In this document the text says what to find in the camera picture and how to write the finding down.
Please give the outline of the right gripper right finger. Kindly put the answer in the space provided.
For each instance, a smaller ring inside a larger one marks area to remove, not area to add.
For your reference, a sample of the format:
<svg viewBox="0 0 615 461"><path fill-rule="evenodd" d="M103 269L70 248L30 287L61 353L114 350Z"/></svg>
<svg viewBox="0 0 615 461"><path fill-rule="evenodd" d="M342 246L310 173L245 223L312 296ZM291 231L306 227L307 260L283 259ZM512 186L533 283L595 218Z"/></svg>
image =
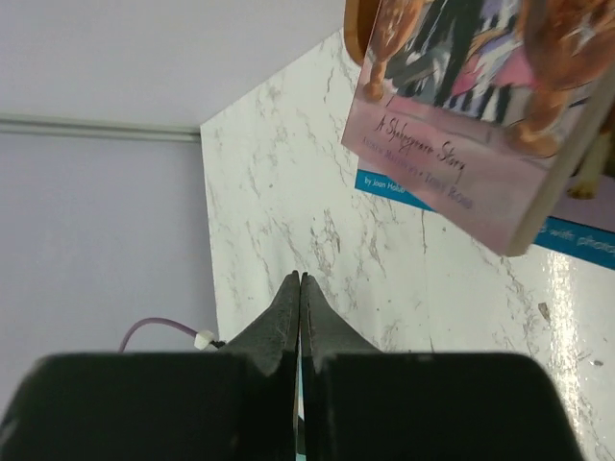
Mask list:
<svg viewBox="0 0 615 461"><path fill-rule="evenodd" d="M300 286L300 342L304 440L308 460L322 460L326 446L326 402L320 385L322 359L340 353L380 350L349 325L328 303L314 276Z"/></svg>

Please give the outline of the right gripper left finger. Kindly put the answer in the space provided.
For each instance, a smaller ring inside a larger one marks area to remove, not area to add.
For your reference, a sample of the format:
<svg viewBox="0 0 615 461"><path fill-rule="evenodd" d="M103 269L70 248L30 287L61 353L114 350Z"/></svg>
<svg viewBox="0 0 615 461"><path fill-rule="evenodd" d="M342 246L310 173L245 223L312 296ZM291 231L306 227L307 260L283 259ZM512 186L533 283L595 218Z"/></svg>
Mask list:
<svg viewBox="0 0 615 461"><path fill-rule="evenodd" d="M270 305L222 353L244 365L235 460L296 457L299 274L287 275Z"/></svg>

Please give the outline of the pink illustrated children book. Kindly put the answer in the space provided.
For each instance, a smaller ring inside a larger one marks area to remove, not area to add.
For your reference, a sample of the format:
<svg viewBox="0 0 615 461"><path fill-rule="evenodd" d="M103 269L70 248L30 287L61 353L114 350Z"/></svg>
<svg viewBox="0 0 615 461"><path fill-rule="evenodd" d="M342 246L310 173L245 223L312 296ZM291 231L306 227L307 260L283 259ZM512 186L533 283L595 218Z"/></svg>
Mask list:
<svg viewBox="0 0 615 461"><path fill-rule="evenodd" d="M614 175L610 1L349 1L343 145L498 255Z"/></svg>

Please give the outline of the dog cover Bark book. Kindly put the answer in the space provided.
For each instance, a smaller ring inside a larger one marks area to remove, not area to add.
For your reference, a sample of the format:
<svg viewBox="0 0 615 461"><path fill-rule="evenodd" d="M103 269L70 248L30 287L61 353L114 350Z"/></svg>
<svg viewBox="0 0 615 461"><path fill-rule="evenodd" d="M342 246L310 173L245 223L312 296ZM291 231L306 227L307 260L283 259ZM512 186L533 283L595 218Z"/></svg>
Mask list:
<svg viewBox="0 0 615 461"><path fill-rule="evenodd" d="M574 102L551 129L551 158L508 144L522 115L497 99L436 108L358 96L343 142L359 190L439 213L498 255L536 244L612 268L613 112Z"/></svg>

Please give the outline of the teal plastic file folder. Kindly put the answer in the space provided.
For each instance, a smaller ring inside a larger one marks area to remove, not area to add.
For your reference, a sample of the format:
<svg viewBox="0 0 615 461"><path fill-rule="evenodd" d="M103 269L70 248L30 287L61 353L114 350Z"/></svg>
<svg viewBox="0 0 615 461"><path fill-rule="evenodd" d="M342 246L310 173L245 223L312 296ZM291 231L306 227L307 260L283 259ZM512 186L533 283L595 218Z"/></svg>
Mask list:
<svg viewBox="0 0 615 461"><path fill-rule="evenodd" d="M306 441L305 441L305 411L304 411L304 398L303 398L303 376L302 376L302 361L301 358L297 360L297 376L296 376L296 389L295 389L295 447L296 447L296 460L306 461Z"/></svg>

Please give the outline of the orange wooden tiered rack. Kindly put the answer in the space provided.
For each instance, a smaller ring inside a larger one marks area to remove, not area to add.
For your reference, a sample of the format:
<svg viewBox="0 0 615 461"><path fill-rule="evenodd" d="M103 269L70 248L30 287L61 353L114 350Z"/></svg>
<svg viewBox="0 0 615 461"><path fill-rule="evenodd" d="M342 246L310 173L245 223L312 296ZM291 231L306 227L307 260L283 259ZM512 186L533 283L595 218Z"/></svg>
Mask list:
<svg viewBox="0 0 615 461"><path fill-rule="evenodd" d="M344 44L350 58L358 66L363 65L379 4L379 0L345 1Z"/></svg>

